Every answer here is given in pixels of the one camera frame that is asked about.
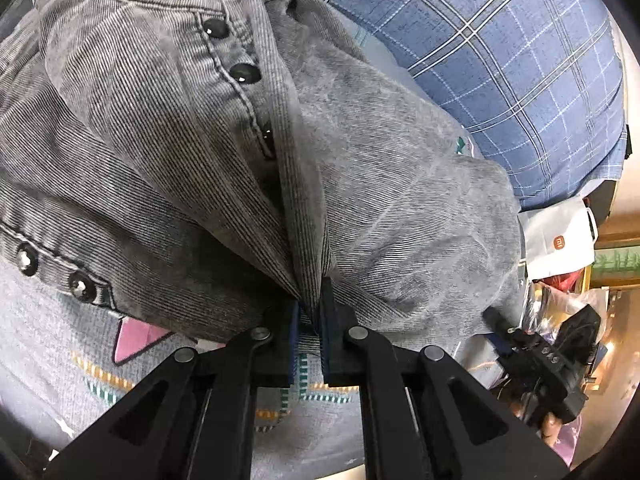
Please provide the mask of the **right hand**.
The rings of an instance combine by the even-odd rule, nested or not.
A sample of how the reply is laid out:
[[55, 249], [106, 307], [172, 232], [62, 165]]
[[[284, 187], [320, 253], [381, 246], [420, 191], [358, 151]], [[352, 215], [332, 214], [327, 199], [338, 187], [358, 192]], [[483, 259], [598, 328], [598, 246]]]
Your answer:
[[[510, 402], [510, 409], [516, 417], [522, 418], [524, 416], [525, 408], [520, 399], [514, 398]], [[548, 413], [544, 416], [544, 421], [539, 429], [541, 440], [550, 448], [553, 448], [558, 440], [562, 426], [561, 419], [557, 418], [553, 413]]]

